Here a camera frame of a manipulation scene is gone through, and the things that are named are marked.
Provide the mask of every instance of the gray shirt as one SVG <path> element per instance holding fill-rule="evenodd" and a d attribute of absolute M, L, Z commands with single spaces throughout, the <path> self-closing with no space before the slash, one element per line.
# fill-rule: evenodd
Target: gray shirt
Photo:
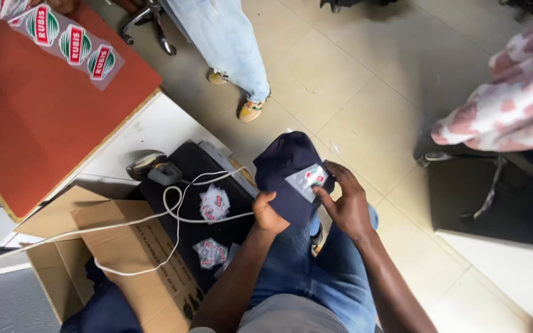
<path fill-rule="evenodd" d="M 246 311 L 238 328 L 240 333 L 348 333 L 337 316 L 313 300 L 292 294 L 271 296 Z M 207 327 L 189 333 L 215 333 Z"/>

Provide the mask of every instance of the person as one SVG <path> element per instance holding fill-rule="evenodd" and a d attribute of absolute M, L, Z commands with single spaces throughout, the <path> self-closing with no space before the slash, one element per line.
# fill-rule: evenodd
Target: person
<path fill-rule="evenodd" d="M 384 332 L 436 332 L 384 249 L 365 191 L 345 167 L 325 165 L 342 196 L 314 188 L 333 219 L 320 253 L 311 255 L 308 228 L 289 227 L 270 207 L 277 194 L 260 193 L 256 223 L 190 333 L 371 333 L 376 312 Z"/>
<path fill-rule="evenodd" d="M 213 69 L 213 84 L 231 82 L 247 93 L 238 112 L 245 123 L 256 119 L 271 95 L 254 29 L 241 0 L 160 0 L 163 8 Z"/>

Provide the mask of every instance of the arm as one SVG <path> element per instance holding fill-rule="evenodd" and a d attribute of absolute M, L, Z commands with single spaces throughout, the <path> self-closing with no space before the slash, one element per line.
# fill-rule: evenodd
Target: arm
<path fill-rule="evenodd" d="M 314 191 L 338 228 L 351 237 L 361 254 L 384 332 L 437 332 L 371 226 L 366 192 L 344 166 L 326 161 L 326 167 L 340 184 L 342 196 L 335 202 L 321 187 L 315 187 Z"/>
<path fill-rule="evenodd" d="M 209 327 L 217 333 L 235 332 L 248 308 L 258 273 L 275 236 L 289 226 L 268 204 L 276 193 L 260 193 L 253 206 L 256 223 L 232 263 L 207 293 L 191 329 Z"/>

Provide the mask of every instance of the plastic wrapper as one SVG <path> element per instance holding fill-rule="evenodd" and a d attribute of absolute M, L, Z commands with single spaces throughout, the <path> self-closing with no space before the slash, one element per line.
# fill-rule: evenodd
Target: plastic wrapper
<path fill-rule="evenodd" d="M 289 185 L 293 186 L 307 201 L 313 202 L 316 198 L 312 186 L 322 186 L 328 178 L 328 173 L 318 163 L 298 171 L 285 178 Z"/>
<path fill-rule="evenodd" d="M 26 0 L 0 0 L 0 19 L 8 21 L 11 29 L 32 39 L 41 49 L 84 72 L 100 90 L 105 90 L 125 62 L 109 42 L 90 34 L 47 4 L 30 8 Z"/>
<path fill-rule="evenodd" d="M 202 269 L 212 269 L 213 266 L 227 261 L 226 246 L 219 244 L 213 238 L 196 243 L 192 248 L 198 253 Z"/>
<path fill-rule="evenodd" d="M 227 216 L 230 202 L 221 188 L 209 186 L 207 192 L 201 194 L 201 216 L 207 221 L 217 221 Z"/>

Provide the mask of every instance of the person's right hand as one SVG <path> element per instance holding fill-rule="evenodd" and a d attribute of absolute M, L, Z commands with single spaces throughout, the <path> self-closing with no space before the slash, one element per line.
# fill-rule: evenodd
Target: person's right hand
<path fill-rule="evenodd" d="M 357 178 L 342 165 L 325 161 L 324 165 L 337 179 L 341 186 L 342 196 L 334 201 L 325 189 L 314 186 L 314 192 L 322 200 L 322 205 L 328 215 L 349 237 L 363 240 L 375 233 L 370 221 L 370 211 L 367 205 L 366 191 L 361 187 Z"/>

